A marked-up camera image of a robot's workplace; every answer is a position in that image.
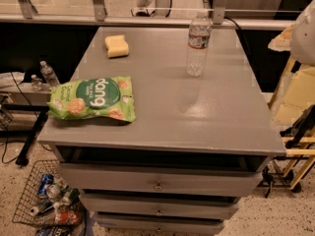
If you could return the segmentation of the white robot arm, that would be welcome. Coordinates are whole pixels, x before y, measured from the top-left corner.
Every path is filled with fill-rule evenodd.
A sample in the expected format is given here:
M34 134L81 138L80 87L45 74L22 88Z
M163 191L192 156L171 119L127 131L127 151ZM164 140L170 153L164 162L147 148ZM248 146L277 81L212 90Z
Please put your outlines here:
M268 48L289 51L299 63L315 65L315 0L298 16L295 23L273 38Z

